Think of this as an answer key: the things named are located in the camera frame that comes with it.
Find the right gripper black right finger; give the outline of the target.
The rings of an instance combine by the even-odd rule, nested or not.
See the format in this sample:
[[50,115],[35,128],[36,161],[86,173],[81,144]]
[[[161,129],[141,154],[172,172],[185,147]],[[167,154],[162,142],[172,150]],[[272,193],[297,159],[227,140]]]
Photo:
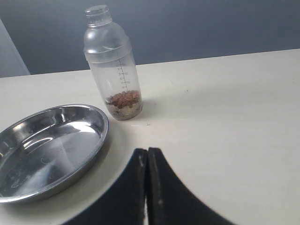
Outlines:
[[231,225],[199,200],[178,178],[159,148],[148,149],[149,225]]

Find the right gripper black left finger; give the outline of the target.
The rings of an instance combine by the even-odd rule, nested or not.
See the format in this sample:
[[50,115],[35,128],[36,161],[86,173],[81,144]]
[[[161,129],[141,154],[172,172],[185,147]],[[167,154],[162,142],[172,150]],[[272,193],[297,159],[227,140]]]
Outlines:
[[111,187],[66,225],[142,225],[145,208],[147,151],[135,149]]

